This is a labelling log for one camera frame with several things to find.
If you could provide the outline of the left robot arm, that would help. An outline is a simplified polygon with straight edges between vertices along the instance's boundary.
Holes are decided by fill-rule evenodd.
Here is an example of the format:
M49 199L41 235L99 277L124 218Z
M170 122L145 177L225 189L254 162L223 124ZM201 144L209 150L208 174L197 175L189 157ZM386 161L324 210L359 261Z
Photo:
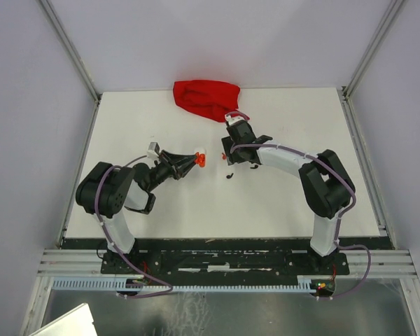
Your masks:
M137 271L141 256L133 251L136 241L124 210L148 215L156 201L153 191L168 179L184 178L192 168L204 167L206 154L181 155L151 143L147 154L124 166L98 162L80 182L76 203L94 216L106 237L108 250L119 253L117 266L126 273Z

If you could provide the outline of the orange round charging case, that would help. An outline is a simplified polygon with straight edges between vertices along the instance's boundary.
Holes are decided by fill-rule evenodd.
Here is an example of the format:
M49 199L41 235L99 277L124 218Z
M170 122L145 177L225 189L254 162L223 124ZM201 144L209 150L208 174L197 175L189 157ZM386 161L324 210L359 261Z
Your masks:
M196 152L195 154L195 164L199 167L205 167L206 165L206 154L201 152Z

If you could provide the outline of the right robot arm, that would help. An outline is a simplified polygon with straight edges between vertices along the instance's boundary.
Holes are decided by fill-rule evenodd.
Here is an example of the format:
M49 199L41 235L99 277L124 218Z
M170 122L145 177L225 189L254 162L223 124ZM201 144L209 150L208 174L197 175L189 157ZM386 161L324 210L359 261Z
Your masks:
M304 197L314 213L308 268L322 274L333 265L331 253L339 248L343 215L356 205L356 187L336 152L313 155L286 147L262 135L257 137L248 120L227 114L228 136L221 139L229 165L249 162L286 172L301 182Z

